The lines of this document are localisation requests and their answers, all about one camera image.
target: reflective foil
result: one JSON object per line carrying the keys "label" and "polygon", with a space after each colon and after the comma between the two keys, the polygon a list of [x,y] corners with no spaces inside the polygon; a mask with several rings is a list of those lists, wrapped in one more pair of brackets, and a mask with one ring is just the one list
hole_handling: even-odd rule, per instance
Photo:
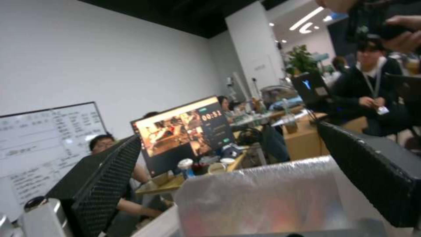
{"label": "reflective foil", "polygon": [[329,157],[189,179],[176,196],[186,237],[351,227]]}

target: ceiling light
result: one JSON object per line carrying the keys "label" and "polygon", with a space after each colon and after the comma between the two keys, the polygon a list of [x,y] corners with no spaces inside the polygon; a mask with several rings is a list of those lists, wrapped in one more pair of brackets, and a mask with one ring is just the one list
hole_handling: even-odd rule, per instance
{"label": "ceiling light", "polygon": [[323,18],[324,22],[328,22],[328,21],[331,21],[331,20],[333,20],[331,16],[326,16],[325,18]]}
{"label": "ceiling light", "polygon": [[307,16],[303,17],[301,20],[297,21],[293,26],[291,26],[290,30],[295,30],[302,24],[304,24],[306,21],[308,21],[310,18],[317,15],[319,12],[323,11],[323,7],[318,7],[316,10],[310,12]]}
{"label": "ceiling light", "polygon": [[312,31],[309,30],[308,28],[310,26],[312,26],[313,22],[307,22],[305,25],[303,25],[303,27],[300,28],[300,33],[301,34],[308,34],[311,33]]}

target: human hand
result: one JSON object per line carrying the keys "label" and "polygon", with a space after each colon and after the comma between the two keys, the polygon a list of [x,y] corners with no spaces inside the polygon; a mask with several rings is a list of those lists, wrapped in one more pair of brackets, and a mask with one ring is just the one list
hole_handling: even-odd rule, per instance
{"label": "human hand", "polygon": [[421,46],[421,16],[394,16],[386,20],[386,24],[415,30],[413,33],[406,31],[391,40],[383,41],[386,48],[407,54]]}
{"label": "human hand", "polygon": [[375,101],[370,97],[364,96],[358,100],[358,104],[363,107],[372,108],[375,105]]}
{"label": "human hand", "polygon": [[316,3],[324,8],[329,8],[337,13],[347,13],[358,0],[315,0]]}
{"label": "human hand", "polygon": [[386,100],[383,97],[379,97],[374,100],[374,104],[376,107],[383,107],[386,105]]}

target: white pillar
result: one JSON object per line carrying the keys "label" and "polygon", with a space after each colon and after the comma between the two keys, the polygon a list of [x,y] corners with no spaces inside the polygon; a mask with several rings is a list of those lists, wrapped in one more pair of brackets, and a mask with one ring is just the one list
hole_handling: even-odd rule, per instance
{"label": "white pillar", "polygon": [[252,78],[257,79],[259,90],[279,85],[285,77],[284,63],[261,3],[256,1],[225,21],[252,95],[258,97]]}

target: video on screen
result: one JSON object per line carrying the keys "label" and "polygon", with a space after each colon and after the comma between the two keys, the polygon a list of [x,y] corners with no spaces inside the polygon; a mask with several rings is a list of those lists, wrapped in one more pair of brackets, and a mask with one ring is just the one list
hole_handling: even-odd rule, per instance
{"label": "video on screen", "polygon": [[149,127],[141,127],[139,131],[150,157],[190,142],[180,116],[155,122]]}
{"label": "video on screen", "polygon": [[201,126],[200,115],[193,110],[137,128],[149,157],[187,143],[190,143],[195,156],[199,156],[211,150]]}

